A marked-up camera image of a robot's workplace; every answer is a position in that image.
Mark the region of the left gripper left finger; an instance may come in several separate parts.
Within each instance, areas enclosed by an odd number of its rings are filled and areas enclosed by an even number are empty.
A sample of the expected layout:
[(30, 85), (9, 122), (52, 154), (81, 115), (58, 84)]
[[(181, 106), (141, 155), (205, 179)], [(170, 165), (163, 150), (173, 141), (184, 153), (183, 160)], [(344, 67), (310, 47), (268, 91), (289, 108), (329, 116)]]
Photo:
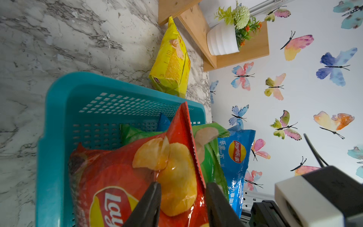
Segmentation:
[(161, 184), (150, 184), (123, 227), (157, 227), (160, 217)]

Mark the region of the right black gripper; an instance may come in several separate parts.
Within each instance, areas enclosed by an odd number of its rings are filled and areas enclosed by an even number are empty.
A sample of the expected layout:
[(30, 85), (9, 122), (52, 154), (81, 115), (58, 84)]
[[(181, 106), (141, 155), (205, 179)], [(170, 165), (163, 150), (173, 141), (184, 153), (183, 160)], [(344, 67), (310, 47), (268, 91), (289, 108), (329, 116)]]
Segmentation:
[(255, 202), (251, 208), (250, 227), (289, 227), (274, 201)]

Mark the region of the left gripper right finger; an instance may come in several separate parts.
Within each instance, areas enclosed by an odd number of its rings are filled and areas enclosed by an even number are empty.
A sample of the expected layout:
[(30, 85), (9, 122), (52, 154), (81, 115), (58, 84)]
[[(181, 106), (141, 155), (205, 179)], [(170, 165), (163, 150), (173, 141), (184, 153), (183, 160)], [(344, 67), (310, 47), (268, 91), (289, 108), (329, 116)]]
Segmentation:
[(210, 227), (245, 227), (216, 183), (207, 183), (205, 197)]

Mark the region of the red chips bag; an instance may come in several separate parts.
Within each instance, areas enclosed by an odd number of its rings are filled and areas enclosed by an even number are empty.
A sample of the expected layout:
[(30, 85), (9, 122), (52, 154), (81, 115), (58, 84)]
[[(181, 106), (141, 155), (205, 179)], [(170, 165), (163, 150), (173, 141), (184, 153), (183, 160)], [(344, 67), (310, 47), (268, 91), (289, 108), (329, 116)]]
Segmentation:
[(159, 135), (116, 150), (79, 144), (68, 170), (78, 227), (123, 226), (154, 182), (161, 186), (160, 227), (209, 225), (187, 103)]

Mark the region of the dark blue Lay's chips bag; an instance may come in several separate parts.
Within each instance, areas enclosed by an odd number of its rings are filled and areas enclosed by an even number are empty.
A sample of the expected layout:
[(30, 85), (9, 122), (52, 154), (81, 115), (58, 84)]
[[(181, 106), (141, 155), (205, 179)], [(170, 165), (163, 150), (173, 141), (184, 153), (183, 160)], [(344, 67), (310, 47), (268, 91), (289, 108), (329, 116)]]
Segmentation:
[(255, 130), (228, 129), (229, 136), (218, 138), (220, 165), (228, 185), (229, 204), (237, 216), (243, 210), (244, 177), (248, 169)]

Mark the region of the green chips bag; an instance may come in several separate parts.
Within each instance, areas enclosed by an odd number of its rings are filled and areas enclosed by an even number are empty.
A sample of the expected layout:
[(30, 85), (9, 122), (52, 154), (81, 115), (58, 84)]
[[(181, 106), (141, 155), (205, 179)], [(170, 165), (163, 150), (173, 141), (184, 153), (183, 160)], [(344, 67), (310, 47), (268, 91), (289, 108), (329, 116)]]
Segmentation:
[[(196, 141), (205, 142), (206, 139), (211, 139), (210, 142), (204, 145), (204, 148), (199, 148), (198, 154), (203, 151), (201, 156), (200, 166), (206, 183), (216, 183), (223, 192), (226, 199), (229, 199), (228, 185), (224, 172), (220, 165), (218, 138), (229, 136), (228, 130), (217, 123), (196, 125), (192, 127), (193, 135)], [(142, 131), (129, 124), (120, 124), (121, 142), (122, 145), (127, 145), (139, 139), (159, 135), (164, 131)]]

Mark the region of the light blue chips bag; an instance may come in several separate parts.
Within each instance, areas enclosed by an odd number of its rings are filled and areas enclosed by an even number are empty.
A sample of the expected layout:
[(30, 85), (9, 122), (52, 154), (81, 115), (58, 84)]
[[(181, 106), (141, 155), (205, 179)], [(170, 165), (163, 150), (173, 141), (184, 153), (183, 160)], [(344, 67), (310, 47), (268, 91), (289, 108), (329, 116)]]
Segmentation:
[(168, 119), (168, 117), (161, 113), (157, 124), (157, 131), (167, 131), (170, 124), (171, 121)]

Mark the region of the yellow chips bag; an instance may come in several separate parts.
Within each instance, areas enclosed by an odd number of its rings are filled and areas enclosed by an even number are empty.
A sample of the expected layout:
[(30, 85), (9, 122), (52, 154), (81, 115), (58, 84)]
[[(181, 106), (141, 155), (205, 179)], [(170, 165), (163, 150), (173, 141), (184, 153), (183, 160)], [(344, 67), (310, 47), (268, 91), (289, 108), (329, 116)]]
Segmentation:
[(186, 45), (173, 17), (169, 17), (168, 28), (163, 36), (149, 79), (156, 90), (185, 98), (190, 69), (191, 61)]

